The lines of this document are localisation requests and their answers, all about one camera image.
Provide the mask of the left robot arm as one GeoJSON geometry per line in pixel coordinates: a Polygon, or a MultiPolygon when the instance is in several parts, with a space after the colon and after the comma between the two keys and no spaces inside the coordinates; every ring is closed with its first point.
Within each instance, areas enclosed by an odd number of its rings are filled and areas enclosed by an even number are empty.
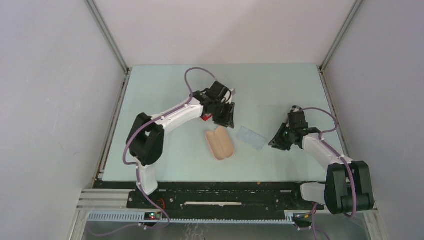
{"type": "Polygon", "coordinates": [[[214,124],[234,128],[235,103],[232,100],[212,99],[204,93],[190,96],[185,101],[159,114],[140,113],[130,130],[123,152],[125,165],[136,168],[136,186],[141,191],[138,201],[145,208],[158,202],[156,162],[164,151],[165,136],[183,124],[210,115],[214,124]]]}

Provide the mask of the blue cleaning cloth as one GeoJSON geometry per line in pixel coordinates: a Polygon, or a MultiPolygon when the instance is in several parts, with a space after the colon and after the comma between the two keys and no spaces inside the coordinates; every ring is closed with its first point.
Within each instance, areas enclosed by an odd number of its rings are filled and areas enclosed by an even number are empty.
{"type": "Polygon", "coordinates": [[[247,145],[251,146],[257,151],[260,151],[267,142],[267,139],[264,136],[244,126],[240,127],[240,129],[236,133],[236,138],[246,143],[247,145]]]}

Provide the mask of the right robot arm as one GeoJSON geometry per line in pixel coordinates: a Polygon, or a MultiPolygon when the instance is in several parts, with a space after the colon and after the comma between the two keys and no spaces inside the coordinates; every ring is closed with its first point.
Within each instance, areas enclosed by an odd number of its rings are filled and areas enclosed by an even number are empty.
{"type": "Polygon", "coordinates": [[[369,166],[338,153],[315,127],[289,128],[284,123],[268,143],[274,149],[289,151],[293,145],[308,152],[326,171],[325,182],[301,182],[291,194],[291,204],[304,209],[310,202],[325,205],[333,215],[352,216],[374,208],[369,166]]]}

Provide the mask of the red frame sunglasses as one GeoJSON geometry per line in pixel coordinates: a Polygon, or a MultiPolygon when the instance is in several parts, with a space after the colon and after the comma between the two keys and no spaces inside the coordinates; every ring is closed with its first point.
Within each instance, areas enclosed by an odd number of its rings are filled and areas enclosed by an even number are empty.
{"type": "Polygon", "coordinates": [[[212,114],[204,114],[202,115],[200,118],[204,121],[207,122],[209,119],[211,119],[213,117],[212,114]]]}

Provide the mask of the plaid brown glasses case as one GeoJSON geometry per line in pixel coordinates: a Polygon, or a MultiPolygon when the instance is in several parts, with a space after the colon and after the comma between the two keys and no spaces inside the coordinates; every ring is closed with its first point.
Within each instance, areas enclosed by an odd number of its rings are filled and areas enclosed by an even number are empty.
{"type": "Polygon", "coordinates": [[[291,112],[291,113],[292,113],[292,112],[298,112],[298,111],[301,111],[301,110],[302,110],[302,108],[301,108],[300,106],[293,105],[293,106],[291,107],[290,112],[291,112]]]}

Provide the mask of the pink glasses case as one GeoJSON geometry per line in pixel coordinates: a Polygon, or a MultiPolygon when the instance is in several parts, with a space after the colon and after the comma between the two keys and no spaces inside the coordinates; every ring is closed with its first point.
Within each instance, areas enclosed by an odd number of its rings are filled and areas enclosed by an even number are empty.
{"type": "Polygon", "coordinates": [[[204,135],[210,152],[216,160],[229,159],[235,154],[233,141],[225,127],[219,126],[214,131],[207,130],[204,135]]]}

